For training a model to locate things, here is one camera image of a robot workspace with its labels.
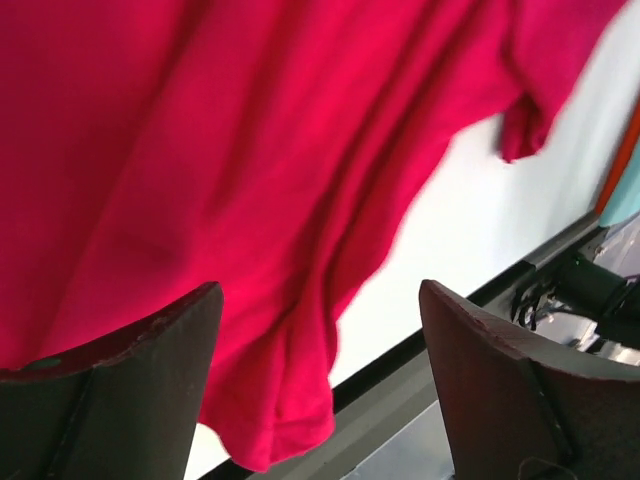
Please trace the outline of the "red t-shirt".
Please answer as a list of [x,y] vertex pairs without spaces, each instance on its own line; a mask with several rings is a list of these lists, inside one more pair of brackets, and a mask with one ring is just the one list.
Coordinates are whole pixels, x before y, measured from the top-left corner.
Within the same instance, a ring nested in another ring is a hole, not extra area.
[[453,136],[537,153],[618,1],[5,1],[1,364],[216,280],[200,420],[264,472],[334,428],[337,322]]

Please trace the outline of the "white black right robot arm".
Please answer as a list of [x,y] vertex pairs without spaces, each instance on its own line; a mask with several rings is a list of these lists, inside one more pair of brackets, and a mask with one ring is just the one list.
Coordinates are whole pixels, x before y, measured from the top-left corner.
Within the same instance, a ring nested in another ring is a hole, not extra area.
[[574,350],[639,364],[639,277],[581,253],[563,254],[520,282],[510,321]]

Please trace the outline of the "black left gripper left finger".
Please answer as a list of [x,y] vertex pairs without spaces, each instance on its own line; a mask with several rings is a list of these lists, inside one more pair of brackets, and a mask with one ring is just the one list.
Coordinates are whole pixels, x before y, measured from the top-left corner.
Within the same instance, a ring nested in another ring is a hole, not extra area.
[[205,283],[131,325],[1,372],[4,479],[181,479],[223,308]]

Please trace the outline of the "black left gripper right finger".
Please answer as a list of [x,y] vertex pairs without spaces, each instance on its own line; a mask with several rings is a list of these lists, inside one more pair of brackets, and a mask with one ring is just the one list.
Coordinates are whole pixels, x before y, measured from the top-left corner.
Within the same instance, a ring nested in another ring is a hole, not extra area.
[[639,369],[514,325],[442,284],[419,292],[458,479],[636,479]]

